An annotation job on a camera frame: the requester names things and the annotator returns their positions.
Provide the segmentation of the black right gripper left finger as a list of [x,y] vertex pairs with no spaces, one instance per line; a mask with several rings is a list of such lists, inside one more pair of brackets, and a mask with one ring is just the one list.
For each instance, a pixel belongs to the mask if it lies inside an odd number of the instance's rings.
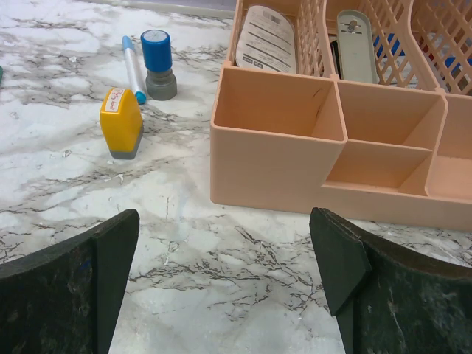
[[1,265],[2,353],[108,353],[139,237],[127,209]]

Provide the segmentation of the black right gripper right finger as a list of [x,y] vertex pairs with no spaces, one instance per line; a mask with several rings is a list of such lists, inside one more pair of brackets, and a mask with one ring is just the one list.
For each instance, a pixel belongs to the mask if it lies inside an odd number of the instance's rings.
[[310,237],[346,353],[470,353],[471,269],[425,256],[324,208]]

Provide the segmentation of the light blue capped marker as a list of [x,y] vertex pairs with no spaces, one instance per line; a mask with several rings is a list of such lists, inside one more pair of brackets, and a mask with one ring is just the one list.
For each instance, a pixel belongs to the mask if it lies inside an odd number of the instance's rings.
[[128,36],[122,37],[122,49],[125,59],[126,70],[128,73],[128,79],[138,104],[143,105],[147,101],[147,95],[145,93],[145,84],[142,79],[141,70],[136,56],[136,51],[132,40]]

